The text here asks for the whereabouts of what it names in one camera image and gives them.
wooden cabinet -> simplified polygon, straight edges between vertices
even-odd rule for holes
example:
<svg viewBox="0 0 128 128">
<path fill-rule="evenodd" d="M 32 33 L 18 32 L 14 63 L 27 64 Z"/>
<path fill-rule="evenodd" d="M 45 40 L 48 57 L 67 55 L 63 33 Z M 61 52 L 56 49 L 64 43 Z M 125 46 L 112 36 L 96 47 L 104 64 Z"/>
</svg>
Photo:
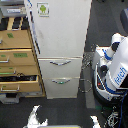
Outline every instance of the wooden cabinet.
<svg viewBox="0 0 128 128">
<path fill-rule="evenodd" d="M 30 31 L 12 30 L 14 19 L 9 18 L 7 30 L 0 31 L 0 93 L 45 96 Z"/>
</svg>

open drawer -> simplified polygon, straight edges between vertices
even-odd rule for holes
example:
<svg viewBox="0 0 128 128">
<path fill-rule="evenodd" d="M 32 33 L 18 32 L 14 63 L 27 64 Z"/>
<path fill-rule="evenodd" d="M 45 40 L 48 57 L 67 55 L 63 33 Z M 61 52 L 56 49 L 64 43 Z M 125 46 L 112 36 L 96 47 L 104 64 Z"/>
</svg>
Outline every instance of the open drawer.
<svg viewBox="0 0 128 128">
<path fill-rule="evenodd" d="M 35 64 L 31 49 L 0 50 L 0 66 Z"/>
<path fill-rule="evenodd" d="M 31 48 L 28 31 L 0 31 L 0 49 L 7 48 Z"/>
<path fill-rule="evenodd" d="M 0 81 L 0 93 L 36 92 L 41 89 L 38 76 L 1 77 Z"/>
<path fill-rule="evenodd" d="M 0 67 L 0 76 L 38 75 L 36 65 Z"/>
</svg>

freezer drawer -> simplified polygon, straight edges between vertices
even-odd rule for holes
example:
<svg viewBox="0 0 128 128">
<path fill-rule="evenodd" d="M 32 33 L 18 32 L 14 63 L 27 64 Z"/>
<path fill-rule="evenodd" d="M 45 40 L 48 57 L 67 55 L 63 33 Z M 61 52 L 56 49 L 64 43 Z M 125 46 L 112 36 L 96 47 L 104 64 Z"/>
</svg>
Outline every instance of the freezer drawer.
<svg viewBox="0 0 128 128">
<path fill-rule="evenodd" d="M 0 93 L 40 91 L 39 78 L 33 81 L 0 82 Z"/>
<path fill-rule="evenodd" d="M 0 31 L 0 49 L 31 48 L 27 30 Z"/>
<path fill-rule="evenodd" d="M 0 50 L 0 66 L 35 64 L 31 49 Z"/>
<path fill-rule="evenodd" d="M 79 79 L 43 79 L 48 99 L 76 98 Z"/>
<path fill-rule="evenodd" d="M 38 75 L 36 65 L 0 67 L 0 76 Z"/>
<path fill-rule="evenodd" d="M 82 58 L 38 59 L 43 78 L 80 76 Z"/>
</svg>

label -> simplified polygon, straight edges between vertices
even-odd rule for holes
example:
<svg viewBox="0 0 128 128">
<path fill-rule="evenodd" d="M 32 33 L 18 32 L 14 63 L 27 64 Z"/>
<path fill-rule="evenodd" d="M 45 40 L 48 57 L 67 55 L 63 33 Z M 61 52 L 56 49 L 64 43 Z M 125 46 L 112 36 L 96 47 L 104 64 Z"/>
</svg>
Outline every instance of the label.
<svg viewBox="0 0 128 128">
<path fill-rule="evenodd" d="M 1 55 L 1 57 L 6 57 L 6 55 Z"/>
<path fill-rule="evenodd" d="M 127 70 L 124 67 L 119 67 L 118 73 L 114 77 L 115 83 L 120 86 L 127 75 Z"/>
<path fill-rule="evenodd" d="M 28 57 L 27 53 L 13 53 L 14 57 L 16 58 L 24 58 L 24 57 Z"/>
<path fill-rule="evenodd" d="M 49 16 L 49 4 L 48 3 L 37 3 L 39 16 L 48 17 Z"/>
<path fill-rule="evenodd" d="M 14 38 L 12 33 L 7 33 L 9 38 Z"/>
<path fill-rule="evenodd" d="M 7 9 L 8 13 L 20 13 L 20 9 Z"/>
</svg>

refrigerator door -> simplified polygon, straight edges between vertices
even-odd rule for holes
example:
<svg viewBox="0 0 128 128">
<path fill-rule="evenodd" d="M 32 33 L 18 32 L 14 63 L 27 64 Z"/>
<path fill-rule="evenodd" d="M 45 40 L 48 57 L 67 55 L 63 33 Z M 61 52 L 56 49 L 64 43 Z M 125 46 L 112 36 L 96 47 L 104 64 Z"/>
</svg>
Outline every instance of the refrigerator door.
<svg viewBox="0 0 128 128">
<path fill-rule="evenodd" d="M 33 38 L 37 38 L 40 49 L 40 54 L 36 50 L 37 57 L 82 56 L 91 0 L 30 0 L 30 2 L 25 0 L 25 6 L 31 31 L 33 31 L 30 15 L 32 10 L 36 32 Z"/>
</svg>

